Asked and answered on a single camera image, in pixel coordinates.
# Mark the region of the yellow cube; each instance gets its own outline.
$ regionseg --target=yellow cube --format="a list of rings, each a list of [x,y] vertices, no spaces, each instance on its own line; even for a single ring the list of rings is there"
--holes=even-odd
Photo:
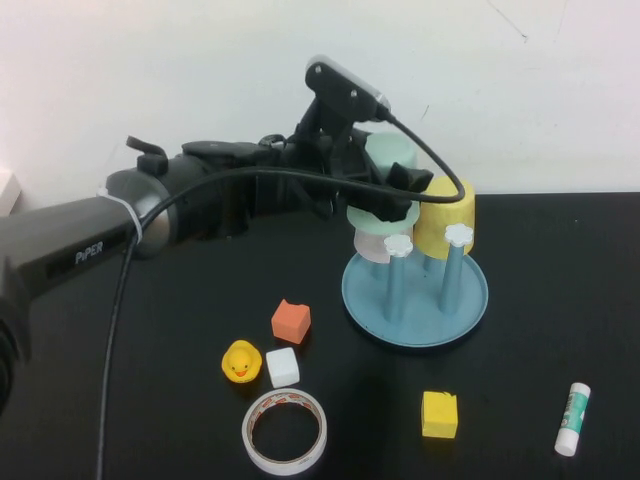
[[[446,392],[424,392],[422,396],[422,436],[455,438],[458,429],[458,402]]]

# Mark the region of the blue round base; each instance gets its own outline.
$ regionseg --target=blue round base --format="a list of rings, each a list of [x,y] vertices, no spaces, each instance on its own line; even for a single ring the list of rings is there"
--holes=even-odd
[[[435,347],[469,332],[482,318],[489,301],[487,281],[478,264],[464,256],[460,276],[460,305],[446,315],[438,308],[445,261],[429,260],[414,250],[405,260],[405,307],[402,321],[384,317],[389,264],[372,263],[355,254],[342,277],[342,298],[353,319],[385,342],[404,347]]]

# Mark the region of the orange sponge block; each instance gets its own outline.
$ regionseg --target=orange sponge block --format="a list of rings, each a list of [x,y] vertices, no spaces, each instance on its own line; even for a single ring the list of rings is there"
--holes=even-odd
[[[306,305],[291,305],[282,300],[271,318],[271,326],[275,337],[299,344],[311,326],[311,311]]]

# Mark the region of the yellow duck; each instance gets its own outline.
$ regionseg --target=yellow duck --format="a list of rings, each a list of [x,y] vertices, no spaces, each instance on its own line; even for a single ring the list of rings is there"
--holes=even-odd
[[[222,371],[235,383],[247,383],[258,376],[262,367],[260,352],[246,340],[236,340],[222,357]]]

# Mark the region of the tape roll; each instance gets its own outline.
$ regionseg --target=tape roll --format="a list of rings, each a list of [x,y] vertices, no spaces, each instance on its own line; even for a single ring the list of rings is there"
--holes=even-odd
[[[318,438],[307,453],[294,460],[281,462],[271,460],[256,450],[253,445],[253,427],[266,410],[284,403],[296,403],[311,411],[318,420],[319,429]],[[242,441],[249,458],[260,470],[280,477],[295,475],[310,468],[322,456],[327,445],[327,418],[318,401],[308,393],[295,388],[281,388],[262,395],[251,405],[242,421]]]

